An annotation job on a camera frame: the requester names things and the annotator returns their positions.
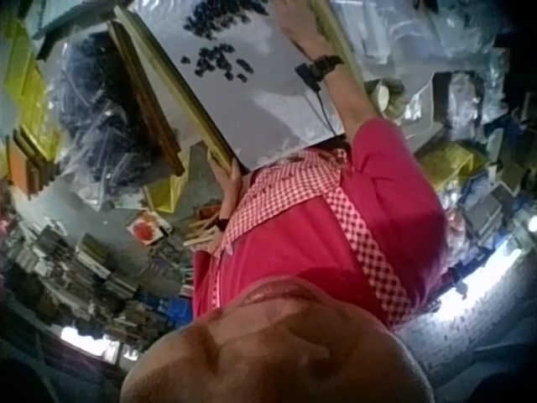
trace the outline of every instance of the wrist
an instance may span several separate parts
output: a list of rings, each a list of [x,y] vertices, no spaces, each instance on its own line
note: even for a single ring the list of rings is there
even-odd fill
[[[298,46],[304,51],[305,55],[311,60],[319,59],[324,55],[335,55],[336,52],[323,36],[316,36],[308,40],[301,41]]]
[[[227,193],[222,200],[222,206],[220,208],[220,219],[228,219],[235,212],[238,205],[238,196],[234,193]]]

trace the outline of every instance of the black watch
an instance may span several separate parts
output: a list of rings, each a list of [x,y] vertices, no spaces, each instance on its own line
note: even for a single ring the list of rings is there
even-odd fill
[[[221,233],[224,233],[226,232],[228,223],[229,223],[229,220],[217,218],[215,225],[220,230]]]
[[[343,59],[338,55],[324,55],[319,59],[313,60],[313,64],[310,66],[310,69],[317,82],[321,82],[328,73],[332,73],[336,69],[337,65],[342,64]]]

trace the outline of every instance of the floor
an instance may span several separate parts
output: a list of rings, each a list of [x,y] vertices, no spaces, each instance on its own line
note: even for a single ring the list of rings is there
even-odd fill
[[[536,269],[537,254],[532,252],[475,303],[462,303],[463,309],[454,315],[443,305],[400,330],[398,335],[428,374],[439,402],[464,401],[480,380],[494,373],[493,365],[481,363],[470,380],[457,378],[476,363],[479,348],[515,331],[524,341],[537,340]]]
[[[162,214],[179,230],[181,223],[185,223],[197,207],[217,201],[220,197],[218,184],[206,163],[204,144],[196,144],[191,149],[189,175],[190,180],[175,214]],[[75,245],[84,233],[91,234],[112,249],[120,267],[130,275],[137,275],[145,266],[149,247],[144,247],[126,229],[138,211],[112,209],[96,212],[72,193],[62,178],[58,178],[31,201],[20,191],[14,192],[14,200],[23,218],[40,228],[47,225],[47,218],[61,222],[71,245]]]

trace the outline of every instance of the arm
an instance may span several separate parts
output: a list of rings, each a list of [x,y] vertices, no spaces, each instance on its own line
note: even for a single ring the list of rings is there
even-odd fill
[[[307,0],[277,0],[276,9],[280,28],[310,60],[336,53],[319,34],[315,15]],[[352,143],[358,129],[377,116],[375,108],[344,65],[339,65],[326,75],[324,82],[343,121],[347,140]]]
[[[238,166],[237,160],[232,162],[232,171],[227,173],[210,155],[209,166],[212,169],[216,181],[220,185],[224,197],[222,199],[222,207],[218,218],[221,220],[229,220],[239,203],[239,197],[242,190],[242,176],[241,170]],[[214,238],[209,245],[207,252],[213,254],[220,243],[222,242],[223,233],[217,229]]]

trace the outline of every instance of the cable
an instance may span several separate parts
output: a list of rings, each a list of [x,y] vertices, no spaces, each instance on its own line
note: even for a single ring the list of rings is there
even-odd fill
[[[321,111],[322,111],[323,116],[325,117],[326,124],[328,124],[328,127],[334,134],[334,137],[337,137],[336,130],[334,130],[334,128],[332,127],[332,124],[330,123],[330,119],[328,118],[328,115],[326,114],[325,104],[322,101],[321,94],[319,92],[316,92],[315,94],[317,95],[317,99],[319,100],[319,104],[321,105]]]

